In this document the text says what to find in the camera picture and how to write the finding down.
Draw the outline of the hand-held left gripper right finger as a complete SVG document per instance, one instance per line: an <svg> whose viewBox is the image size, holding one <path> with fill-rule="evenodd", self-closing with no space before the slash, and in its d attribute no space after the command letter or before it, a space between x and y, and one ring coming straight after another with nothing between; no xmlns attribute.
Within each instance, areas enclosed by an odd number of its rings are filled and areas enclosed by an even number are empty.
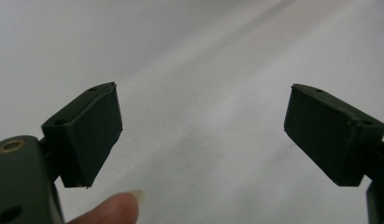
<svg viewBox="0 0 384 224"><path fill-rule="evenodd" d="M334 97L292 85L284 122L290 139L340 187L364 176L384 186L384 123Z"/></svg>

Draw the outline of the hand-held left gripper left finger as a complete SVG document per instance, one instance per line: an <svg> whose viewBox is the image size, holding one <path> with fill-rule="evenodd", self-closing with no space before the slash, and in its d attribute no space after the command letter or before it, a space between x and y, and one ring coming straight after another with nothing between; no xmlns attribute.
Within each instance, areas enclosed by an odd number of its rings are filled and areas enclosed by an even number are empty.
<svg viewBox="0 0 384 224"><path fill-rule="evenodd" d="M122 132L116 84L87 89L42 125L67 188L89 187Z"/></svg>

